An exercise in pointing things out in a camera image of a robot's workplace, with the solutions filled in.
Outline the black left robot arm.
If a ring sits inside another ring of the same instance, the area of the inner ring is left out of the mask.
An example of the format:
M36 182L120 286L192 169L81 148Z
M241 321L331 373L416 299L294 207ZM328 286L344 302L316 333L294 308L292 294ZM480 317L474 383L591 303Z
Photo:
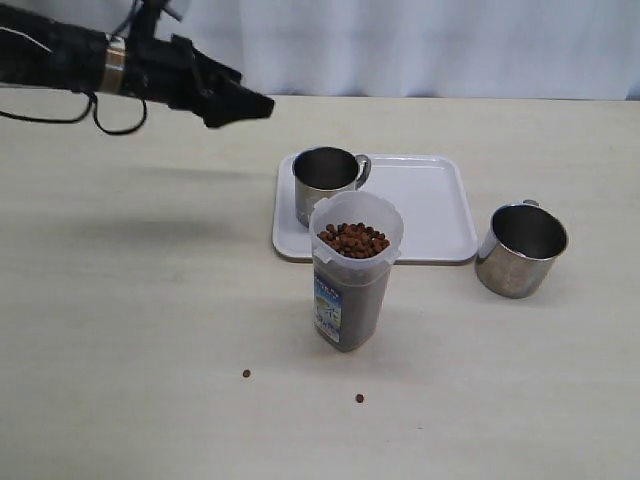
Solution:
M123 21L102 32L1 6L1 82L13 88L86 96L76 122L98 115L98 94L164 104L219 129L271 116L273 99L242 84L241 72L209 58L183 36L156 36L162 15L181 21L188 2L135 1Z

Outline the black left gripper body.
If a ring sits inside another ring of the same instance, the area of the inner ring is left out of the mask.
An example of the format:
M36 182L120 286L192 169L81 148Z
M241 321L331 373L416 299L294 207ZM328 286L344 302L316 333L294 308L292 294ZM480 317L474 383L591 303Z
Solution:
M125 67L121 96L151 101L174 110L197 110L228 81L239 83L242 74L197 50L193 42L174 35L156 37L167 1L135 1L121 24L125 37Z

